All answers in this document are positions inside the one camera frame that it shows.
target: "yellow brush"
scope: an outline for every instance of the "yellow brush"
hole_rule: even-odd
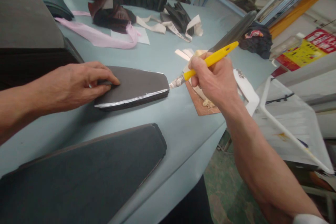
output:
[[[222,49],[218,50],[217,52],[214,52],[209,57],[207,57],[204,61],[206,62],[206,65],[208,67],[212,66],[213,64],[220,61],[222,58],[224,58],[226,55],[228,55],[233,49],[235,49],[239,43],[233,42]],[[169,87],[171,89],[177,88],[178,86],[181,86],[184,82],[188,81],[191,77],[196,75],[196,72],[194,69],[191,69],[190,71],[182,74],[181,76],[177,77],[175,80],[172,81],[172,83],[169,84]]]

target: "right hand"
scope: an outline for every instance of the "right hand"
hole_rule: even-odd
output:
[[[199,85],[205,96],[217,107],[222,107],[228,101],[240,100],[231,60],[224,57],[208,68],[204,59],[211,54],[206,52],[200,57],[191,58],[189,68],[196,71],[196,75],[191,78],[192,86]]]

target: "clear plastic bottle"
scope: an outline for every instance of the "clear plastic bottle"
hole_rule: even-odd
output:
[[[295,36],[290,36],[281,44],[277,45],[271,50],[271,55],[269,56],[270,60],[273,60],[279,57],[281,54],[286,52],[290,48],[299,47],[302,44],[302,40],[305,37],[302,33],[298,33]]]

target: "light blue table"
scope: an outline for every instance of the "light blue table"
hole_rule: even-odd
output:
[[[77,11],[87,11],[87,2],[65,0],[71,10]],[[194,36],[191,43],[169,31],[165,35],[147,31],[150,46],[137,44],[130,50],[99,48],[60,28],[86,62],[98,60],[105,65],[162,72],[170,81],[181,74],[187,63],[174,53],[176,49],[209,49],[240,18],[229,9],[226,13],[215,13],[197,6],[184,7],[191,18],[200,15],[204,29],[203,36]],[[154,11],[127,8],[140,17],[150,14],[159,17]],[[76,17],[76,20],[94,26],[90,17]],[[231,58],[234,67],[243,71],[254,88],[274,70],[268,61],[240,48],[231,53]],[[126,110],[102,112],[90,103],[73,111],[39,118],[0,147],[0,175],[56,149],[147,123],[157,123],[160,127],[168,146],[166,156],[110,223],[158,223],[198,182],[226,129],[221,114],[197,115],[185,85],[171,90],[165,99]]]

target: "black pants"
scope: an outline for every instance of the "black pants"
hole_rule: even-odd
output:
[[[209,200],[204,176],[183,200],[160,224],[214,224],[211,219]]]

